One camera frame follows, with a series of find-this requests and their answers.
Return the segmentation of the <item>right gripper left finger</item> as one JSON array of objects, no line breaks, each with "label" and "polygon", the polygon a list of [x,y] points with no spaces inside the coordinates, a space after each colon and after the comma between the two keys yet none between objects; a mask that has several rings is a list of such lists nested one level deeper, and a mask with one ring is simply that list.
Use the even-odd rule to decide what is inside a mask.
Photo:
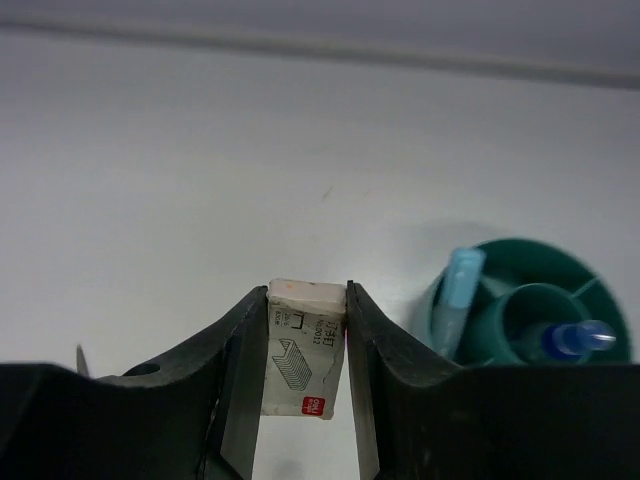
[{"label": "right gripper left finger", "polygon": [[267,290],[121,376],[1,367],[5,479],[248,479],[267,359]]}]

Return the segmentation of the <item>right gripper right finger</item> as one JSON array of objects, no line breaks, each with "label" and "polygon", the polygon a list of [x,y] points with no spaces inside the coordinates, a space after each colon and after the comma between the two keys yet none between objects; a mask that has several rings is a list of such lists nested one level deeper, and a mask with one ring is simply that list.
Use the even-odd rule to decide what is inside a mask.
[{"label": "right gripper right finger", "polygon": [[364,479],[635,479],[636,365],[464,368],[346,288]]}]

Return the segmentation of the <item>white staples box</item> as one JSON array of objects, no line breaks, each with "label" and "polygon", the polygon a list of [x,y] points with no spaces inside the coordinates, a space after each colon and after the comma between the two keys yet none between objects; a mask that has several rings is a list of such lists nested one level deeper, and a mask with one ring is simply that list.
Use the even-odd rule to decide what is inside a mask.
[{"label": "white staples box", "polygon": [[267,300],[261,413],[332,419],[344,362],[346,287],[273,279]]}]

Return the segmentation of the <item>light blue highlighter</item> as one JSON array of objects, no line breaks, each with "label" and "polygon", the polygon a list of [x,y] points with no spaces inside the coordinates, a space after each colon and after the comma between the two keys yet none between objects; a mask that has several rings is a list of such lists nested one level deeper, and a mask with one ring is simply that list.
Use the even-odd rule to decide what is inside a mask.
[{"label": "light blue highlighter", "polygon": [[432,311],[434,350],[452,360],[460,344],[485,263],[486,254],[478,248],[452,251]]}]

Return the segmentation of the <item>small blue-cap glue bottle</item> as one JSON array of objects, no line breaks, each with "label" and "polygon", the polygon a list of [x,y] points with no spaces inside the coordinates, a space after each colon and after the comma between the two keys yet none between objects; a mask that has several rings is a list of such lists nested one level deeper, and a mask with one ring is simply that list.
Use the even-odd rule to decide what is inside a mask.
[{"label": "small blue-cap glue bottle", "polygon": [[615,331],[600,320],[557,323],[546,326],[541,334],[541,351],[545,360],[576,362],[593,352],[612,349],[617,342]]}]

